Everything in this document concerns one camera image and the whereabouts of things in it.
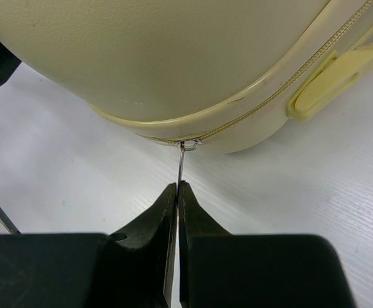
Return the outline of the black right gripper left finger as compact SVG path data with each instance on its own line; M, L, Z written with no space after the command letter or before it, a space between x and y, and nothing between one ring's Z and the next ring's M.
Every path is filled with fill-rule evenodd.
M176 185L107 234L0 235L0 307L169 307Z

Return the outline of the yellow hard-shell suitcase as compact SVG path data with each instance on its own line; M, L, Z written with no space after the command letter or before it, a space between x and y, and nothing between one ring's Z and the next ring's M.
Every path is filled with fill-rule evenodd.
M280 204L373 185L360 80L373 1L0 1L23 61L0 90L0 201L49 182L160 185L172 141L200 137L189 180L221 202Z

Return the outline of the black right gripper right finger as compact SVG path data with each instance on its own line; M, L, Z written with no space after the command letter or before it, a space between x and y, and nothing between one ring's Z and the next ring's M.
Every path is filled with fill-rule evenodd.
M234 235L179 186L183 307L355 307L331 243L313 234Z

